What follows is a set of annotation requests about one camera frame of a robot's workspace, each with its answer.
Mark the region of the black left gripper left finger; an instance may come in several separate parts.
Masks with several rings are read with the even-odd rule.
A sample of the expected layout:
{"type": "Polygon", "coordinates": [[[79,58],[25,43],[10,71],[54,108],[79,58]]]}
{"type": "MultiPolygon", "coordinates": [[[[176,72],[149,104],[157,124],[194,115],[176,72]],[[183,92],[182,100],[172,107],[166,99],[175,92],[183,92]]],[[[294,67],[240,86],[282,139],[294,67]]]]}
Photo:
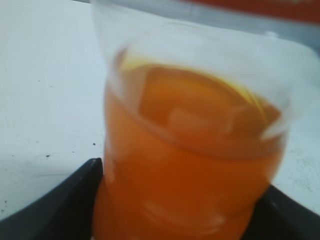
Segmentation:
{"type": "Polygon", "coordinates": [[[89,240],[102,160],[92,158],[46,195],[1,220],[1,240],[89,240]]]}

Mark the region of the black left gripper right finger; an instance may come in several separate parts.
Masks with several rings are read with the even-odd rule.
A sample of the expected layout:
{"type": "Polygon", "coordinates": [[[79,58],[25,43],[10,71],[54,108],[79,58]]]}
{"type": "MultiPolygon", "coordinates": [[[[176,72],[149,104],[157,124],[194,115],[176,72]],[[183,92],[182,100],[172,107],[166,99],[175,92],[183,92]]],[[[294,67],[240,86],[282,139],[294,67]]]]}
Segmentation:
{"type": "Polygon", "coordinates": [[[320,240],[320,216],[273,185],[257,202],[244,240],[320,240]]]}

